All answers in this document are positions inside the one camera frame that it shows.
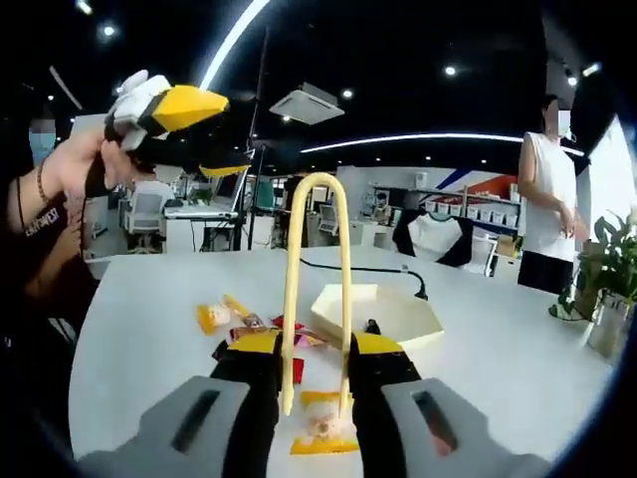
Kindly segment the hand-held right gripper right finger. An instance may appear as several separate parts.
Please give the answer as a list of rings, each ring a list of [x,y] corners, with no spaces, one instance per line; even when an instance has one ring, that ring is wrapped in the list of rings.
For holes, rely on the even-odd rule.
[[[437,378],[423,379],[402,346],[356,332],[347,363],[366,477],[544,477],[550,465],[489,433],[487,416]]]

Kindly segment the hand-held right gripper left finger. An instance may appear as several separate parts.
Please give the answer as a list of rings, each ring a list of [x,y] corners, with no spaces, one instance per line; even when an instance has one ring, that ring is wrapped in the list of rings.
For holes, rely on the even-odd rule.
[[[193,376],[140,418],[113,451],[81,458],[84,477],[264,477],[279,420],[280,335],[262,352],[219,346],[208,376]]]

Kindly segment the person's left hand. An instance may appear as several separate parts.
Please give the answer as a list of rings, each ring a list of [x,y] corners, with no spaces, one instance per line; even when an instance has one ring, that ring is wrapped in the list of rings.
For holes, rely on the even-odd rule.
[[[50,154],[41,167],[40,190],[48,198],[61,192],[97,197],[139,177],[117,142],[95,129],[71,136]]]

